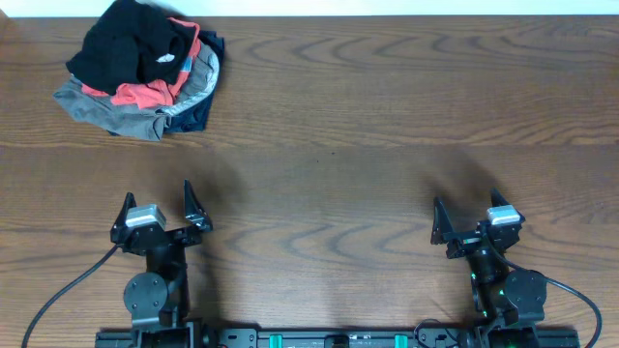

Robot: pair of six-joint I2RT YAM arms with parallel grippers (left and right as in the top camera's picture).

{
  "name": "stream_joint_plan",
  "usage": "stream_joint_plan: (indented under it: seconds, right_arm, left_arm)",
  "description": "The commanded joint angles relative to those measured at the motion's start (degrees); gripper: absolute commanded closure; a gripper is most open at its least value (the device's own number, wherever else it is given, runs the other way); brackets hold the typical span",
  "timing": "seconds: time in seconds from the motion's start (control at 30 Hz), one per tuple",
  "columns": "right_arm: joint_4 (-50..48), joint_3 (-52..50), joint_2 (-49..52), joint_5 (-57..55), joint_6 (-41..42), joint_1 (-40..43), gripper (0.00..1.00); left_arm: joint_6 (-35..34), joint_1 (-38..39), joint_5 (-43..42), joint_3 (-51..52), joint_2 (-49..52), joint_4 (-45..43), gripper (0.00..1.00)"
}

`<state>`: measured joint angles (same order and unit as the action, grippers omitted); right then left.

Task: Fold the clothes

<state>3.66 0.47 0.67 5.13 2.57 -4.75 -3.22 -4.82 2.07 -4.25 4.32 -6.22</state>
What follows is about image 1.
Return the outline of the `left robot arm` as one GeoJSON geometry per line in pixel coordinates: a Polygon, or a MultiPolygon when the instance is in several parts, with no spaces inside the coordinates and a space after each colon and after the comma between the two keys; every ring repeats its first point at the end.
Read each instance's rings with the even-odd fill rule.
{"type": "Polygon", "coordinates": [[[97,347],[211,347],[217,337],[200,319],[188,319],[190,294],[186,249],[202,243],[213,223],[184,182],[184,215],[189,224],[167,230],[155,204],[139,206],[128,193],[111,230],[110,240],[125,253],[142,256],[146,271],[126,285],[123,300],[132,317],[126,331],[96,335],[97,347]]]}

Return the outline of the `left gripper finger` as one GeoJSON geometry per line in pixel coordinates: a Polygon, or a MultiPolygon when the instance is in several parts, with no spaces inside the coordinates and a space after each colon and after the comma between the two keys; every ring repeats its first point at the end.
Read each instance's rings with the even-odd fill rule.
{"type": "Polygon", "coordinates": [[[134,208],[135,206],[136,203],[134,195],[131,192],[128,192],[125,196],[120,213],[112,225],[112,232],[119,232],[127,227],[127,216],[129,214],[129,209],[134,208]]]}
{"type": "Polygon", "coordinates": [[[211,231],[212,221],[194,193],[189,180],[184,180],[185,218],[200,231],[211,231]]]}

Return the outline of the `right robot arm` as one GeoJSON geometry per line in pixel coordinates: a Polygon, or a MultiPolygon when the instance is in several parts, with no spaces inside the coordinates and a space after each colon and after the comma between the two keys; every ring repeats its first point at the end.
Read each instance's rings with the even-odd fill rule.
{"type": "Polygon", "coordinates": [[[475,310],[482,315],[457,335],[459,347],[538,347],[536,324],[545,318],[546,285],[540,275],[510,266],[505,251],[519,241],[525,217],[496,189],[486,219],[458,232],[443,201],[433,201],[430,242],[445,245],[449,259],[464,258],[470,268],[475,310]]]}

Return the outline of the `black t-shirt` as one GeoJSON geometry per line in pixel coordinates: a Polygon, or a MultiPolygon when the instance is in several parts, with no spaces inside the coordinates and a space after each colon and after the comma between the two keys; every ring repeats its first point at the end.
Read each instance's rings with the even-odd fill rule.
{"type": "Polygon", "coordinates": [[[198,29],[134,0],[113,2],[66,63],[83,84],[114,95],[123,84],[177,82],[198,29]]]}

